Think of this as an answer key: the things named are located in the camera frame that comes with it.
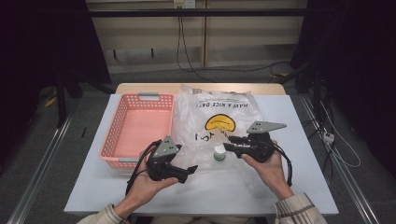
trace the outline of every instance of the person's left hand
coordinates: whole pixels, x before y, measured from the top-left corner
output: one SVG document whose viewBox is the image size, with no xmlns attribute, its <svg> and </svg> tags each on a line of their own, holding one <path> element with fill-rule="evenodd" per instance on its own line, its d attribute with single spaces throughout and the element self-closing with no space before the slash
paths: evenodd
<svg viewBox="0 0 396 224">
<path fill-rule="evenodd" d="M 148 203 L 160 190 L 170 187 L 178 182 L 177 178 L 171 177 L 163 181 L 154 181 L 149 177 L 146 169 L 146 159 L 144 158 L 126 197 L 114 207 L 114 212 L 122 218 L 127 218 L 134 210 L 143 204 Z"/>
</svg>

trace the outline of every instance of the small bottle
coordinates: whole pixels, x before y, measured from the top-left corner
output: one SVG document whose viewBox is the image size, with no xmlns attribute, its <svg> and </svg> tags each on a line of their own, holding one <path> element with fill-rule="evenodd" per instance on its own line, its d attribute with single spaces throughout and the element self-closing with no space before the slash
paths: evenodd
<svg viewBox="0 0 396 224">
<path fill-rule="evenodd" d="M 213 154 L 213 157 L 216 161 L 224 161 L 225 152 L 226 150 L 224 145 L 217 146 L 215 147 L 215 153 Z"/>
</svg>

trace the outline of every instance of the sleeve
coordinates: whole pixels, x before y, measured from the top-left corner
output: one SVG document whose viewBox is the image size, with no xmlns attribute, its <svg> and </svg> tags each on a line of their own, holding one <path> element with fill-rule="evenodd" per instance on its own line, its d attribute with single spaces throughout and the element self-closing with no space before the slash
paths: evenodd
<svg viewBox="0 0 396 224">
<path fill-rule="evenodd" d="M 296 194 L 276 203 L 276 223 L 327 223 L 306 194 Z"/>
<path fill-rule="evenodd" d="M 97 214 L 84 217 L 78 224 L 130 224 L 127 220 L 117 216 L 113 204 L 109 204 Z"/>
</svg>

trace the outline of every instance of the basket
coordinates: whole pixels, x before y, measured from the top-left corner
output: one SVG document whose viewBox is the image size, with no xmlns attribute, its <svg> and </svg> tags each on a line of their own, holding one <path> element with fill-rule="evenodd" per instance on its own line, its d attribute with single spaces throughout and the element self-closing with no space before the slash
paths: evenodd
<svg viewBox="0 0 396 224">
<path fill-rule="evenodd" d="M 111 168 L 135 168 L 139 154 L 171 134 L 175 95 L 127 93 L 120 98 L 100 159 Z"/>
</svg>

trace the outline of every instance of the white tabletop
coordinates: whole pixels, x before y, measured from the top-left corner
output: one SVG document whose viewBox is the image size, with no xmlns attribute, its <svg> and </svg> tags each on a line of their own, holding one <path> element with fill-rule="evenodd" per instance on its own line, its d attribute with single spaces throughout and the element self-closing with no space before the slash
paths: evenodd
<svg viewBox="0 0 396 224">
<path fill-rule="evenodd" d="M 320 171 L 317 159 L 306 139 L 303 127 L 288 95 L 255 96 L 265 121 L 286 123 L 287 128 L 270 132 L 285 150 L 293 166 L 295 193 L 305 192 L 323 215 L 338 214 L 334 199 Z M 73 188 L 66 213 L 88 215 L 118 203 L 132 171 L 112 169 L 100 160 L 106 131 L 116 110 L 119 94 L 111 95 L 105 114 Z M 285 175 L 287 167 L 284 162 Z M 257 185 L 258 176 L 249 176 Z M 230 169 L 197 172 L 185 184 L 160 191 L 134 213 L 139 216 L 263 216 L 276 212 L 276 196 L 262 184 L 261 197 L 252 197 L 241 174 Z"/>
</svg>

